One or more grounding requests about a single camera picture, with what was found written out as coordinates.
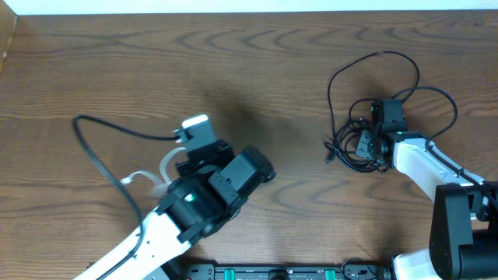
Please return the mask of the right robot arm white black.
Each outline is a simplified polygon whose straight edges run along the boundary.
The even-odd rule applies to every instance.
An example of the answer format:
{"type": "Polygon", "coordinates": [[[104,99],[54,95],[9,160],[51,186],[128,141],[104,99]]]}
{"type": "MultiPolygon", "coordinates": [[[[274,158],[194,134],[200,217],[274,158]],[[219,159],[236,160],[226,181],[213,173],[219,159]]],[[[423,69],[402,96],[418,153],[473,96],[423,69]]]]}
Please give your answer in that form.
{"type": "Polygon", "coordinates": [[[409,177],[433,202],[426,249],[393,257],[390,279],[487,279],[497,276],[497,184],[467,172],[418,131],[400,100],[371,104],[373,129],[355,154],[409,177]]]}

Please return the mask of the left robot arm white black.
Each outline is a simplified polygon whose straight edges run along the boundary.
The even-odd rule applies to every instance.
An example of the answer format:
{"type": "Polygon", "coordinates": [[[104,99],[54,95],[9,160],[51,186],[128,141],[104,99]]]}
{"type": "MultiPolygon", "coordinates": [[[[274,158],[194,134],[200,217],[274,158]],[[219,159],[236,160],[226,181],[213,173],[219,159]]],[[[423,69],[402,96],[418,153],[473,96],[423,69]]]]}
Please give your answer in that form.
{"type": "Polygon", "coordinates": [[[79,278],[144,279],[218,232],[260,184],[275,177],[260,150],[248,146],[234,154],[223,140],[188,152],[177,170],[179,178],[142,224],[79,278]]]}

